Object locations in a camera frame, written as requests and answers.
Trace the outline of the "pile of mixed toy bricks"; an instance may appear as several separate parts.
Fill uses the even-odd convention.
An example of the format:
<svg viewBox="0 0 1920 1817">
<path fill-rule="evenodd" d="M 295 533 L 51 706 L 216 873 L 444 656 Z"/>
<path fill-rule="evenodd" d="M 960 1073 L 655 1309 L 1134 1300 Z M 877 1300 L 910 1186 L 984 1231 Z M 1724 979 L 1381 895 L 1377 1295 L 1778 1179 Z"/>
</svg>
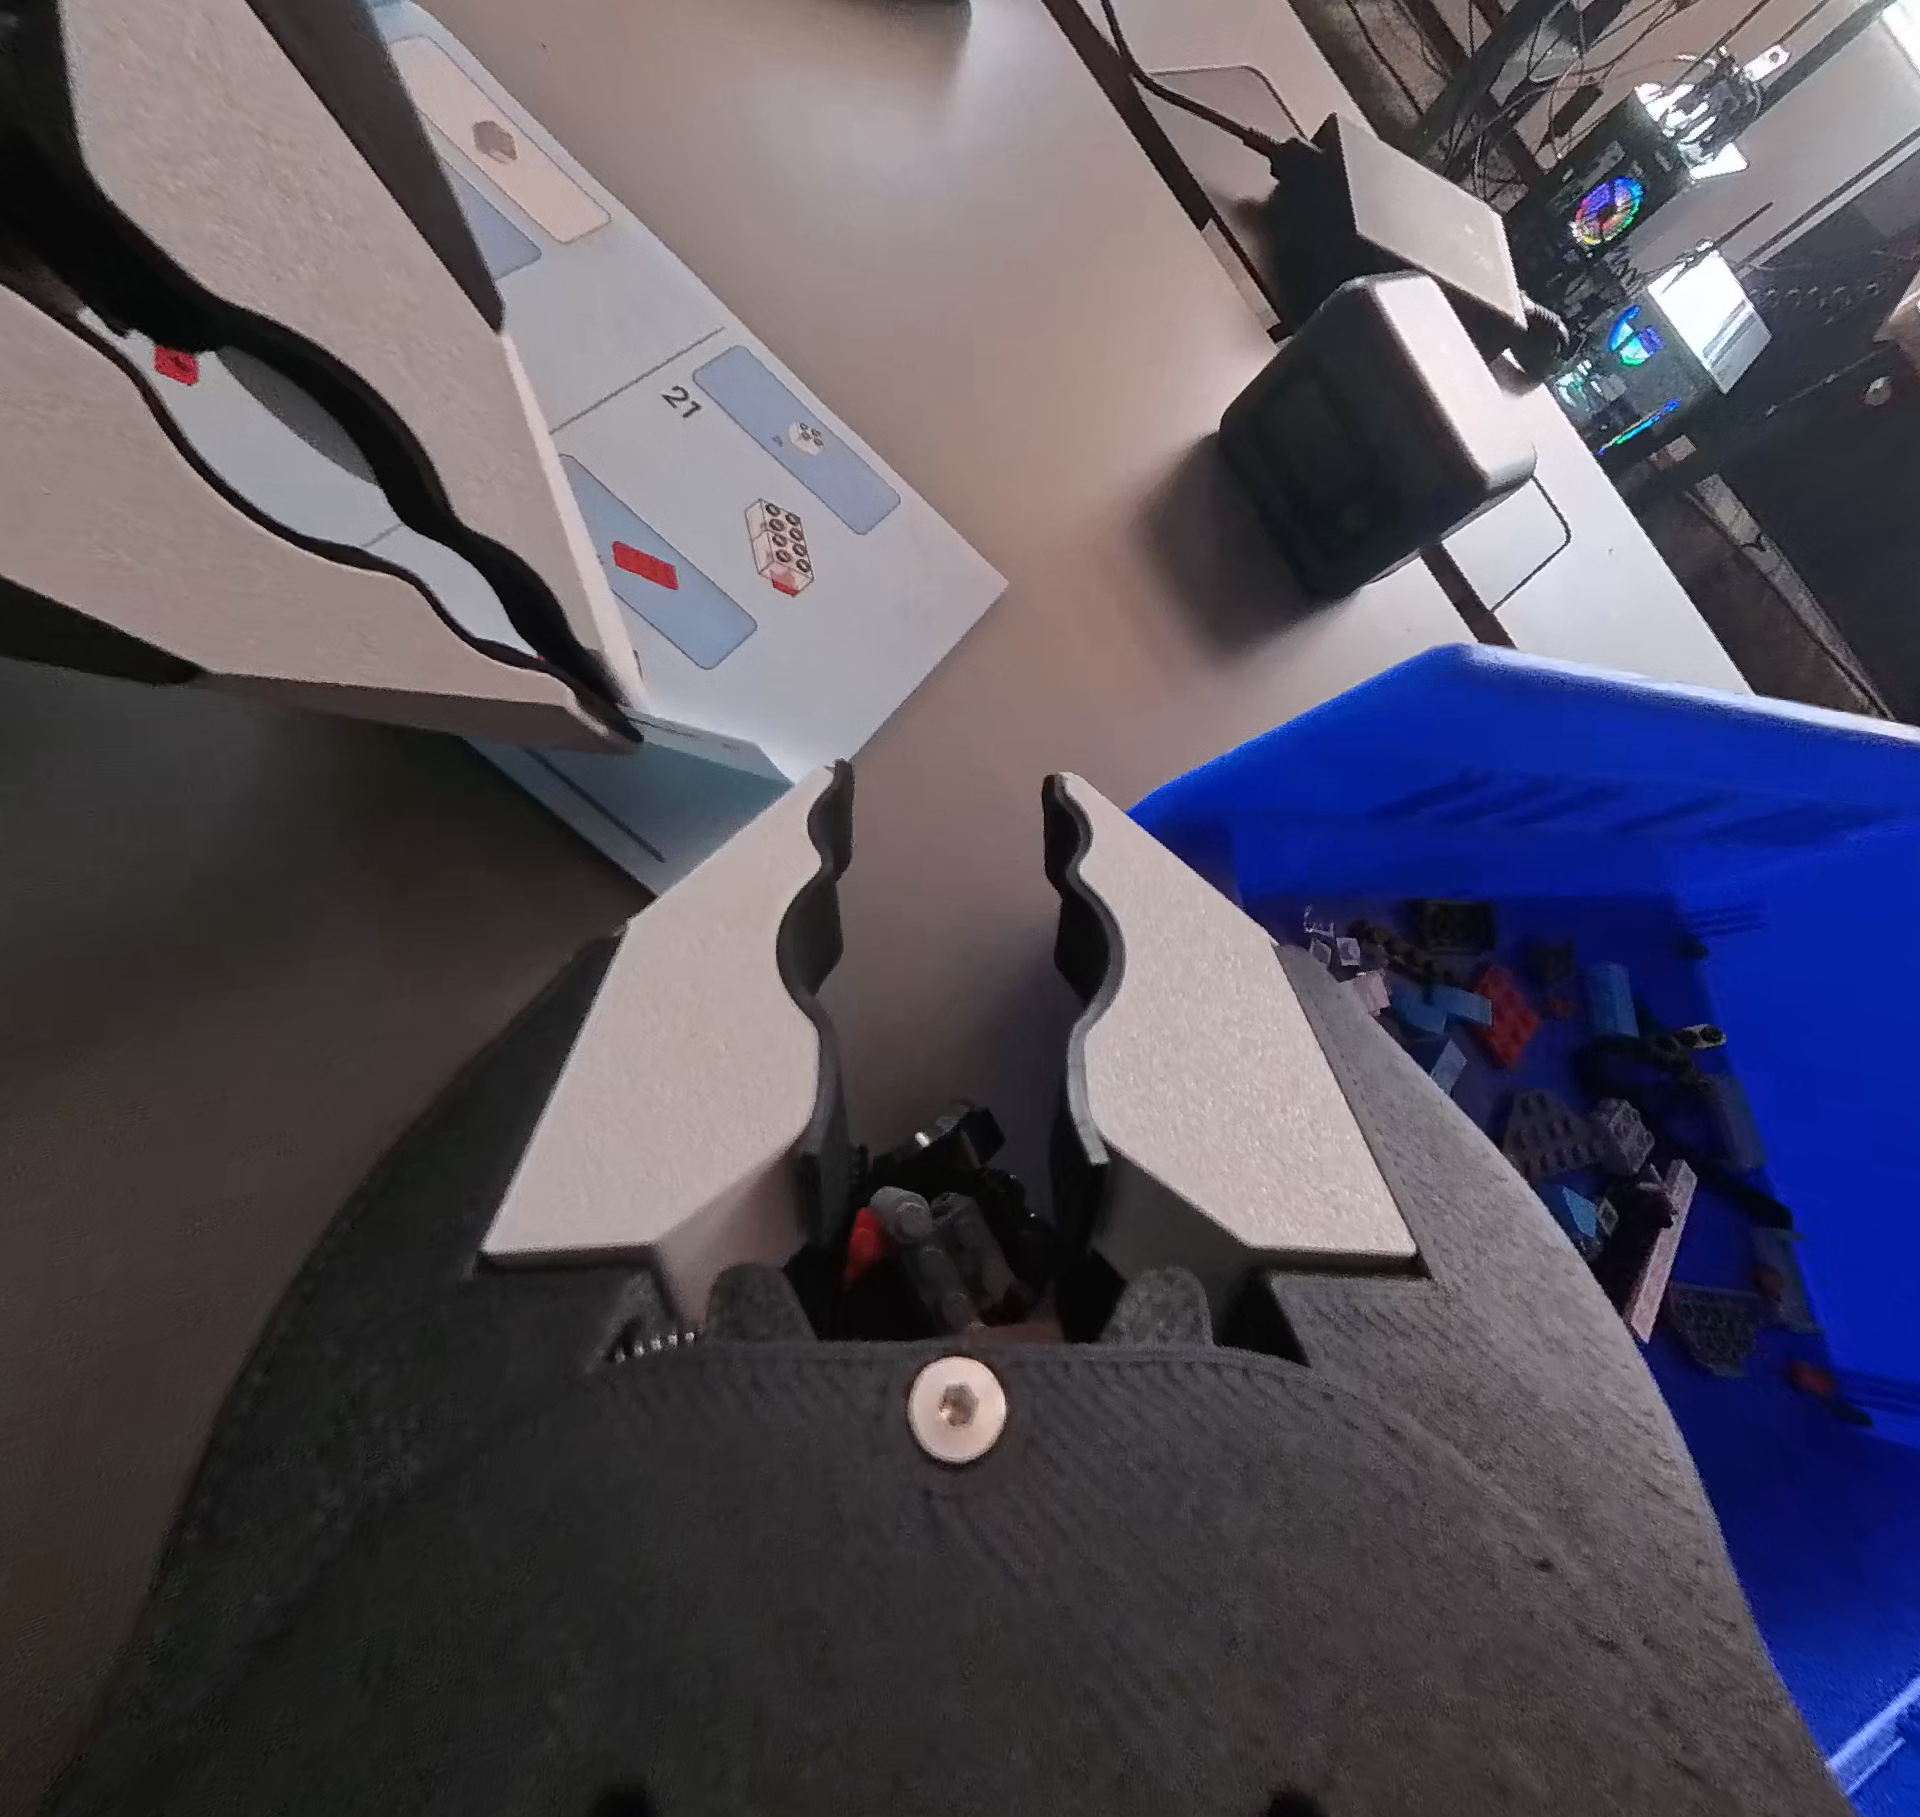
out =
<svg viewBox="0 0 1920 1817">
<path fill-rule="evenodd" d="M 1694 922 L 1649 895 L 1278 895 L 1273 931 L 1493 1139 L 1643 1345 L 1852 1426 L 1911 1425 L 1909 1371 L 1837 1360 Z"/>
</svg>

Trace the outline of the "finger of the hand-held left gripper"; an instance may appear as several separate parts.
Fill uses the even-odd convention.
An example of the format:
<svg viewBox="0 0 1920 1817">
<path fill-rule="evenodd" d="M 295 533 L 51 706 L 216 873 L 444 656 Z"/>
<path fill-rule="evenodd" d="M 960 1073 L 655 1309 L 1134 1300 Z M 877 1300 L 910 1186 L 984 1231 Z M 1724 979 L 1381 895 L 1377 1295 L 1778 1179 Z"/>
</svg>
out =
<svg viewBox="0 0 1920 1817">
<path fill-rule="evenodd" d="M 428 584 L 254 520 L 123 351 L 4 286 L 0 567 L 183 672 L 379 731 L 620 749 L 624 723 L 530 656 L 471 642 Z"/>
<path fill-rule="evenodd" d="M 387 559 L 638 733 L 638 661 L 368 0 L 41 0 L 41 309 L 254 520 Z M 211 685 L 41 607 L 41 661 Z"/>
</svg>

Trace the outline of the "large blue plastic bin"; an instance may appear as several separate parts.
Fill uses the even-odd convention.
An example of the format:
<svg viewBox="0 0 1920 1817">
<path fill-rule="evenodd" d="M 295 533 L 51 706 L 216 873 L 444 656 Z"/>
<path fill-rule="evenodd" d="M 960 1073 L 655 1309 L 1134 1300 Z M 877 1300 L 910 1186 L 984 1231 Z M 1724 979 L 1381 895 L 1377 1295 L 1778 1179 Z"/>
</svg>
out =
<svg viewBox="0 0 1920 1817">
<path fill-rule="evenodd" d="M 1837 1360 L 1920 1379 L 1911 731 L 1447 648 L 1127 819 L 1261 922 L 1278 895 L 1649 895 L 1694 922 Z M 1911 1811 L 1911 1425 L 1643 1360 L 1837 1789 Z"/>
</svg>

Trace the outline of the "dark grey toy brick model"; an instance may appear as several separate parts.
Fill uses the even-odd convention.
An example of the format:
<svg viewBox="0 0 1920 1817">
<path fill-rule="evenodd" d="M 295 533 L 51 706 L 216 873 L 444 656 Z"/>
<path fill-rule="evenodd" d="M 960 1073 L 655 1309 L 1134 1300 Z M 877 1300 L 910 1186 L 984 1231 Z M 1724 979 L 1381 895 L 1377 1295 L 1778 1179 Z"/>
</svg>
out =
<svg viewBox="0 0 1920 1817">
<path fill-rule="evenodd" d="M 882 1151 L 850 1151 L 850 1186 L 786 1257 L 823 1340 L 940 1340 L 1021 1329 L 1057 1295 L 1057 1215 L 1003 1164 L 984 1104 L 948 1104 Z"/>
</svg>

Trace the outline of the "grey desk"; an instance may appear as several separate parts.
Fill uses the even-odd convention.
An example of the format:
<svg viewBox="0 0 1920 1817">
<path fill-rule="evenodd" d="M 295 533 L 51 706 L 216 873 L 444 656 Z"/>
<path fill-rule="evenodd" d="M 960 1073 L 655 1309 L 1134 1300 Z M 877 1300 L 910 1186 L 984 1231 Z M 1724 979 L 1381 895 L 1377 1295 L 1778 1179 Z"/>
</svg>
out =
<svg viewBox="0 0 1920 1817">
<path fill-rule="evenodd" d="M 1003 577 L 864 744 L 850 1131 L 1051 1173 L 1038 777 L 1165 777 L 1472 642 L 1306 609 L 1221 407 L 1265 340 L 1038 0 L 423 0 Z M 4 665 L 4 1802 L 64 1764 L 258 1320 L 638 894 L 444 733 Z"/>
</svg>

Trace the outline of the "white computer tower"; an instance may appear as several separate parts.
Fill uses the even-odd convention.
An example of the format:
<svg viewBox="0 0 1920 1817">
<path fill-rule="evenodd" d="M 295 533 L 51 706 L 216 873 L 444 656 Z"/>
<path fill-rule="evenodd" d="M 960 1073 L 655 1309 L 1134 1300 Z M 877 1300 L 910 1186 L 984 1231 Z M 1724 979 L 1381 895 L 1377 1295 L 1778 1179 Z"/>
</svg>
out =
<svg viewBox="0 0 1920 1817">
<path fill-rule="evenodd" d="M 1773 327 L 1742 271 L 1717 247 L 1690 247 L 1667 271 L 1599 309 L 1554 377 L 1554 399 L 1599 463 L 1627 463 L 1678 433 L 1694 407 L 1724 399 Z"/>
</svg>

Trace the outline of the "black cube speaker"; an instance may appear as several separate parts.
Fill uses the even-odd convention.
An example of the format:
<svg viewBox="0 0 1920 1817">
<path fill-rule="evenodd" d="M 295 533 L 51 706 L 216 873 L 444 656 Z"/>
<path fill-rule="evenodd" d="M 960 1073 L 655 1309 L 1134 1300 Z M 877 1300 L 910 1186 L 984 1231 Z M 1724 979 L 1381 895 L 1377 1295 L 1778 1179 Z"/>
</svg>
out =
<svg viewBox="0 0 1920 1817">
<path fill-rule="evenodd" d="M 1541 478 L 1426 271 L 1335 286 L 1221 415 L 1221 455 L 1306 599 L 1349 599 Z"/>
</svg>

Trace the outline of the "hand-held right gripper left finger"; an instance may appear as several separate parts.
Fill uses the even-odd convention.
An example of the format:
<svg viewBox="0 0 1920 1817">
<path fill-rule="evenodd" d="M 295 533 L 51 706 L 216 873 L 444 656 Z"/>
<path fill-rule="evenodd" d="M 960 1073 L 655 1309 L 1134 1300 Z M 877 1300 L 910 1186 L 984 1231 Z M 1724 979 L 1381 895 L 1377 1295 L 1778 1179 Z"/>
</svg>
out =
<svg viewBox="0 0 1920 1817">
<path fill-rule="evenodd" d="M 514 1151 L 481 1266 L 644 1266 L 682 1320 L 786 1266 L 850 1188 L 823 979 L 850 763 L 811 767 L 620 940 Z"/>
</svg>

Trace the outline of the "black computer tower rainbow fan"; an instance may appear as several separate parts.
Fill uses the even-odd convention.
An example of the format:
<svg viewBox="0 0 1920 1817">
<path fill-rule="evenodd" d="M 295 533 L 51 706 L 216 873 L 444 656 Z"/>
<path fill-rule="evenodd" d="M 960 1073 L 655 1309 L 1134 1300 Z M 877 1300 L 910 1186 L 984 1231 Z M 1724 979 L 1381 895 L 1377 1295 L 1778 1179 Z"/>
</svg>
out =
<svg viewBox="0 0 1920 1817">
<path fill-rule="evenodd" d="M 1609 145 L 1596 150 L 1596 162 L 1571 171 L 1562 247 L 1571 258 L 1599 258 L 1643 225 L 1643 213 L 1649 213 L 1649 162 L 1635 157 L 1635 145 Z"/>
</svg>

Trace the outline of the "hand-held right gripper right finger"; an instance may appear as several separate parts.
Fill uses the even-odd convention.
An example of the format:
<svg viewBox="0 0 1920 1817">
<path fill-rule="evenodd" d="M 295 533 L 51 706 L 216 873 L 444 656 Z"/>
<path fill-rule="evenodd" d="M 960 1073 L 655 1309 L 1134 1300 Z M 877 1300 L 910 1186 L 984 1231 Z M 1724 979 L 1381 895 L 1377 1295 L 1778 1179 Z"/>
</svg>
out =
<svg viewBox="0 0 1920 1817">
<path fill-rule="evenodd" d="M 1077 995 L 1057 1112 L 1061 1320 L 1145 1273 L 1226 1329 L 1249 1281 L 1419 1281 L 1419 1231 L 1278 947 L 1094 782 L 1038 782 L 1038 873 Z"/>
</svg>

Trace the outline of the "pale blue instruction booklet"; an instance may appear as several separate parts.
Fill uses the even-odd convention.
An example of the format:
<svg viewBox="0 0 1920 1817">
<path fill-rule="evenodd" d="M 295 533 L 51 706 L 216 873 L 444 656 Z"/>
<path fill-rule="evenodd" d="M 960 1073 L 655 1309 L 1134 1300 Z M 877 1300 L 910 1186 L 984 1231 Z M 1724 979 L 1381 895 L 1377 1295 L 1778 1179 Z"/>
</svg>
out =
<svg viewBox="0 0 1920 1817">
<path fill-rule="evenodd" d="M 41 251 L 41 0 L 4 34 L 4 188 Z M 920 490 L 413 0 L 379 45 L 494 278 L 638 661 L 620 749 L 477 744 L 644 894 L 841 763 L 1003 599 Z"/>
</svg>

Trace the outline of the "flat grey device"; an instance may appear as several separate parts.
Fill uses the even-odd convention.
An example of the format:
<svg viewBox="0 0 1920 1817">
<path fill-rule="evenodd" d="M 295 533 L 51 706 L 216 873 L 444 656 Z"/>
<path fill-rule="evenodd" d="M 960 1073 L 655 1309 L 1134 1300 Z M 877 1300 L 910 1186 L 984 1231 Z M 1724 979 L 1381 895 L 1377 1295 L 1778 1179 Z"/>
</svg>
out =
<svg viewBox="0 0 1920 1817">
<path fill-rule="evenodd" d="M 1349 118 L 1273 150 L 1273 263 L 1306 313 L 1349 278 L 1424 271 L 1472 327 L 1523 327 L 1504 217 Z"/>
</svg>

